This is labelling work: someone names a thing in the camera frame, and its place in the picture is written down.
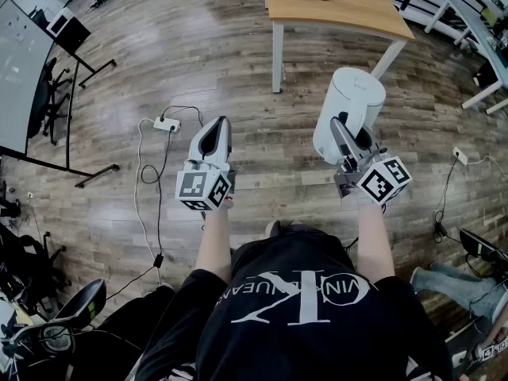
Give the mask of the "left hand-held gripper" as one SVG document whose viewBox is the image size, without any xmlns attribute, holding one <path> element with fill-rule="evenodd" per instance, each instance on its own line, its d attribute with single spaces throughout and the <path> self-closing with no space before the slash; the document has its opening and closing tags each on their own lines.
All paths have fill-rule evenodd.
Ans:
<svg viewBox="0 0 508 381">
<path fill-rule="evenodd" d="M 231 153 L 231 125 L 216 117 L 194 136 L 188 160 L 177 174 L 175 199 L 190 210 L 216 211 L 233 195 L 236 172 L 226 163 Z"/>
</svg>

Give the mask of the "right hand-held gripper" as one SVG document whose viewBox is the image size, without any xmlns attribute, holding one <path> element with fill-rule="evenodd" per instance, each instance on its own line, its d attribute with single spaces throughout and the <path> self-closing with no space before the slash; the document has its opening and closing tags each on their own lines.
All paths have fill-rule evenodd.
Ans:
<svg viewBox="0 0 508 381">
<path fill-rule="evenodd" d="M 333 176 L 341 198 L 359 191 L 376 205 L 384 205 L 413 181 L 400 158 L 381 148 L 369 128 L 362 127 L 355 138 L 338 117 L 333 117 L 330 129 L 344 157 Z M 366 157 L 356 161 L 360 156 Z"/>
</svg>

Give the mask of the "white electric kettle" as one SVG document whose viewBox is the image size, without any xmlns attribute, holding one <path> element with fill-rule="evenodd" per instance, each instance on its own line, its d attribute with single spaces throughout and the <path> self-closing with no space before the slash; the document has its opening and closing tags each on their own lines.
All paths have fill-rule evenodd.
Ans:
<svg viewBox="0 0 508 381">
<path fill-rule="evenodd" d="M 333 137 L 332 118 L 348 125 L 351 115 L 353 131 L 359 133 L 361 128 L 374 125 L 385 99 L 382 83 L 366 71 L 342 67 L 333 73 L 313 135 L 314 148 L 326 163 L 338 165 L 344 159 Z"/>
</svg>

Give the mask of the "person's right forearm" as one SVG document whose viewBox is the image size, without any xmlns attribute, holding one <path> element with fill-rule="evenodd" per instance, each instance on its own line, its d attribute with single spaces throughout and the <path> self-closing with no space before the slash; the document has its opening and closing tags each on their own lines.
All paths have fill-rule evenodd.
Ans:
<svg viewBox="0 0 508 381">
<path fill-rule="evenodd" d="M 394 261 L 382 208 L 376 204 L 362 205 L 358 217 L 357 271 L 372 283 L 394 276 Z"/>
</svg>

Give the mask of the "person's left forearm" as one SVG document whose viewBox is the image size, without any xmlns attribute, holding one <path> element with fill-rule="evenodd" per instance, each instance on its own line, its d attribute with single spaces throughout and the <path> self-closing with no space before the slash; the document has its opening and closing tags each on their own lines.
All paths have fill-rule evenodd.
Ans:
<svg viewBox="0 0 508 381">
<path fill-rule="evenodd" d="M 231 252 L 229 238 L 229 210 L 233 207 L 227 198 L 215 211 L 206 213 L 201 244 L 195 268 L 211 272 L 225 283 L 231 280 Z"/>
</svg>

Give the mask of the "wooden table with white legs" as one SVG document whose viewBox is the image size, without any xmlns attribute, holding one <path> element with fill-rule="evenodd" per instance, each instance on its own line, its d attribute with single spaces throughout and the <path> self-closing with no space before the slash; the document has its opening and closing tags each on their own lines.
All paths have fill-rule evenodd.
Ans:
<svg viewBox="0 0 508 381">
<path fill-rule="evenodd" d="M 265 0 L 272 23 L 271 90 L 281 89 L 284 28 L 324 27 L 381 37 L 391 43 L 371 75 L 380 79 L 414 35 L 391 0 Z"/>
</svg>

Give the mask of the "black office chair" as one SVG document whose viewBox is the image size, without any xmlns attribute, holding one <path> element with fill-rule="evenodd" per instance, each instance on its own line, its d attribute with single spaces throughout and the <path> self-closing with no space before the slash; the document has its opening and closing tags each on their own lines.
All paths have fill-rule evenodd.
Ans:
<svg viewBox="0 0 508 381">
<path fill-rule="evenodd" d="M 70 94 L 66 93 L 57 102 L 56 92 L 58 88 L 64 84 L 73 82 L 72 78 L 61 79 L 64 73 L 70 72 L 69 68 L 64 68 L 58 76 L 54 78 L 52 73 L 55 65 L 56 57 L 52 58 L 43 66 L 33 98 L 27 132 L 27 137 L 31 139 L 40 132 L 40 127 L 43 125 L 44 129 L 42 134 L 45 137 L 50 137 L 50 141 L 53 145 L 57 145 L 57 141 L 54 138 L 55 121 L 58 118 L 66 117 L 66 114 L 59 113 L 60 107 L 66 99 L 70 98 Z"/>
</svg>

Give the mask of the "black printed t-shirt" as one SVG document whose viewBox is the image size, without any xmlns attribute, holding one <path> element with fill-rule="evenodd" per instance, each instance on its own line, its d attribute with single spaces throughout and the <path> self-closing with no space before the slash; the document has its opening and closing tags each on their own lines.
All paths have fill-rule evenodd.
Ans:
<svg viewBox="0 0 508 381">
<path fill-rule="evenodd" d="M 444 340 L 407 282 L 356 272 L 317 230 L 241 246 L 232 278 L 194 270 L 164 312 L 135 381 L 452 381 Z"/>
</svg>

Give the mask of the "white framed monitor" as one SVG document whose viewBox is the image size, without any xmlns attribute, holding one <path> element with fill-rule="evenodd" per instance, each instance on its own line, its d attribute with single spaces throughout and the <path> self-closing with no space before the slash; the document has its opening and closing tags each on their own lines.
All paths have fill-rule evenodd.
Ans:
<svg viewBox="0 0 508 381">
<path fill-rule="evenodd" d="M 57 38 L 75 15 L 70 9 L 64 7 L 48 24 L 46 31 Z"/>
</svg>

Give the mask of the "glass whiteboard on black stand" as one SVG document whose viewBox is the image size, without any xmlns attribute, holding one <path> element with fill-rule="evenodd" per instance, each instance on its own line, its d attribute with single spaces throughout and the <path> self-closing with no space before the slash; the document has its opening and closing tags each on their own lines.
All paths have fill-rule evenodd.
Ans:
<svg viewBox="0 0 508 381">
<path fill-rule="evenodd" d="M 95 173 L 70 168 L 70 160 L 60 166 L 27 156 L 29 119 L 39 79 L 53 39 L 29 18 L 13 0 L 0 5 L 0 155 L 31 164 L 69 172 L 89 181 L 120 167 L 111 164 Z"/>
</svg>

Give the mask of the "black equipment pile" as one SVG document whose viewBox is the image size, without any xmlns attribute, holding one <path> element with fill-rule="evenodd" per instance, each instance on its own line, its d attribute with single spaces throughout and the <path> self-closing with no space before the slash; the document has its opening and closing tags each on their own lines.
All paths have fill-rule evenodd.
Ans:
<svg viewBox="0 0 508 381">
<path fill-rule="evenodd" d="M 71 285 L 71 280 L 55 266 L 56 258 L 66 248 L 62 246 L 49 254 L 50 236 L 50 232 L 45 232 L 39 242 L 30 235 L 16 235 L 0 222 L 0 298 L 16 304 L 29 316 L 39 310 L 51 313 L 44 300 L 56 302 L 56 292 Z"/>
</svg>

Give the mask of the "black and white headset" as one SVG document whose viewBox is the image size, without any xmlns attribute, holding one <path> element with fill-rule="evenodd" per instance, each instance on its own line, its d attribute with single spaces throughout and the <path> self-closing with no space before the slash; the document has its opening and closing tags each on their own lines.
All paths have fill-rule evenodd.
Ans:
<svg viewBox="0 0 508 381">
<path fill-rule="evenodd" d="M 18 371 L 67 359 L 75 351 L 75 337 L 66 321 L 23 325 L 15 330 L 11 337 L 0 338 L 0 348 Z"/>
</svg>

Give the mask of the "white frame desk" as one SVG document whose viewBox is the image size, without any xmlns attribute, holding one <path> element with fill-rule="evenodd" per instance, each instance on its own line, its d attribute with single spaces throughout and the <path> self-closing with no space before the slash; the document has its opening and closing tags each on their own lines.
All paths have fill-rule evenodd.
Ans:
<svg viewBox="0 0 508 381">
<path fill-rule="evenodd" d="M 475 12 L 465 1 L 463 0 L 444 0 L 438 11 L 433 15 L 432 19 L 427 23 L 424 31 L 429 33 L 434 25 L 441 19 L 446 9 L 451 6 L 456 14 L 463 20 L 466 25 L 466 29 L 462 32 L 460 38 L 456 38 L 455 43 L 459 43 L 464 39 L 467 33 L 471 33 L 476 39 L 480 47 L 480 52 L 484 54 L 488 62 L 492 66 L 496 75 L 496 81 L 490 86 L 480 91 L 477 95 L 468 99 L 461 106 L 463 109 L 475 105 L 476 103 L 485 99 L 485 97 L 493 94 L 501 87 L 508 89 L 508 62 L 505 66 L 502 60 L 499 58 L 498 53 L 492 47 L 490 41 L 494 38 L 488 27 L 485 26 L 480 18 L 480 14 Z"/>
</svg>

